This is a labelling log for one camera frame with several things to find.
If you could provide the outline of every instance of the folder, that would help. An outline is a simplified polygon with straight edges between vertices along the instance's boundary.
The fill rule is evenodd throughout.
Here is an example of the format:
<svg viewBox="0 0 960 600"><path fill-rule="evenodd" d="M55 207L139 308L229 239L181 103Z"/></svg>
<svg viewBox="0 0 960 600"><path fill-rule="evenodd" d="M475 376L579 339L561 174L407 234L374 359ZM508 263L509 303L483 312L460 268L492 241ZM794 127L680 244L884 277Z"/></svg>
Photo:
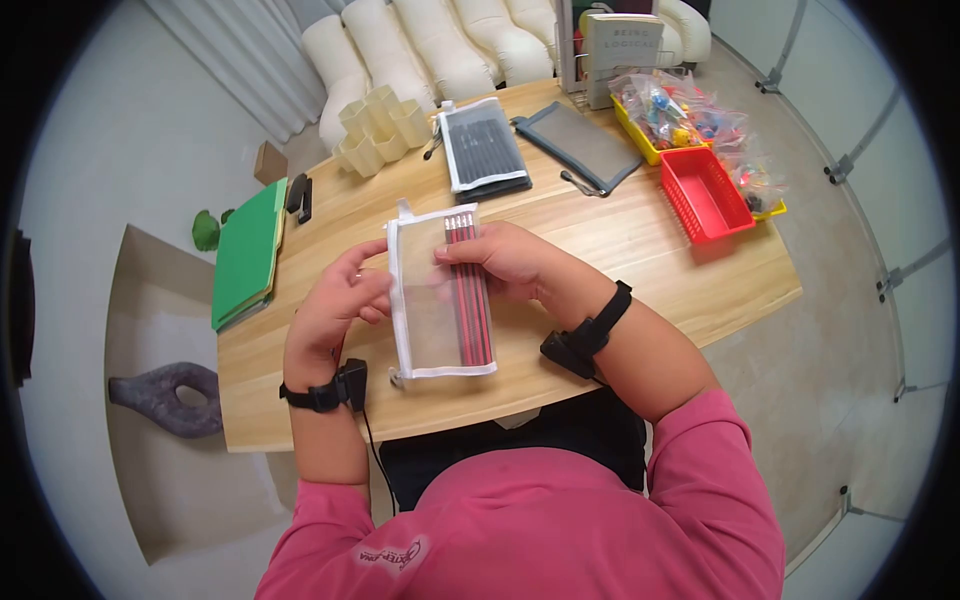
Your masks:
<svg viewBox="0 0 960 600"><path fill-rule="evenodd" d="M221 229L210 309L215 330L273 291L286 191L286 178L271 183L233 211Z"/></svg>

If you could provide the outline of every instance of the pink long-sleeve shirt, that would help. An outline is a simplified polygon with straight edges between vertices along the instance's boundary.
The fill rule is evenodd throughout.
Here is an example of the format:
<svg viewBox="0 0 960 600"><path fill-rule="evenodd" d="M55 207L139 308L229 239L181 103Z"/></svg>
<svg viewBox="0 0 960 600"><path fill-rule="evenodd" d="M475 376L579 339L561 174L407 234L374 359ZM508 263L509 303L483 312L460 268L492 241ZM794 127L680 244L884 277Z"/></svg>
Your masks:
<svg viewBox="0 0 960 600"><path fill-rule="evenodd" d="M300 481L257 598L779 598L783 536L727 395L654 430L650 498L556 448L448 468L378 529L348 486Z"/></svg>

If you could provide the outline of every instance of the yellow toy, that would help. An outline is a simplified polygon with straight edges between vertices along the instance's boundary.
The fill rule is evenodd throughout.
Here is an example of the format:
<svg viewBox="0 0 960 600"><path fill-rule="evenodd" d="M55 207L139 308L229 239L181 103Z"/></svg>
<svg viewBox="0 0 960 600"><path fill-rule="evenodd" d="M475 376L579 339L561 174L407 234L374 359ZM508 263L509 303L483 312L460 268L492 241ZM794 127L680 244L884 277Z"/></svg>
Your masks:
<svg viewBox="0 0 960 600"><path fill-rule="evenodd" d="M689 148L695 142L690 135L690 132L685 130L682 127L678 127L673 131L673 147L674 148Z"/></svg>

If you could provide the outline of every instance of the logo on shirt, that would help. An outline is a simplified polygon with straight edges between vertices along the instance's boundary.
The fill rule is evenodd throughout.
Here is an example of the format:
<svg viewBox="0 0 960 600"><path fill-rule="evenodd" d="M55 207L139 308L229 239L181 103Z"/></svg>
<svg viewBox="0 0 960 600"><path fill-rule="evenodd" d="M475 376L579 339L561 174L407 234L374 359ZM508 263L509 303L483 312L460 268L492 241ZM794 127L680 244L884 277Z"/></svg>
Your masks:
<svg viewBox="0 0 960 600"><path fill-rule="evenodd" d="M384 548L379 552L361 550L357 558L364 563L382 563L388 570L395 569L399 573L420 554L421 550L420 540L414 540L406 551L396 548Z"/></svg>

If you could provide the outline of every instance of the green plush toy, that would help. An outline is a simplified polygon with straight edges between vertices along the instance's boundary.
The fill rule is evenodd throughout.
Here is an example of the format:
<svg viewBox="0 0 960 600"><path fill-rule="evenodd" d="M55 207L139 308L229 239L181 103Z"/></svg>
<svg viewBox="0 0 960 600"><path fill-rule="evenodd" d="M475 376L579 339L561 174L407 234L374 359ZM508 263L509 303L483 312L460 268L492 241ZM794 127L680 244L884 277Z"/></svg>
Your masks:
<svg viewBox="0 0 960 600"><path fill-rule="evenodd" d="M220 224L210 215L209 210L201 210L193 219L193 245L200 252L217 250L220 246Z"/></svg>

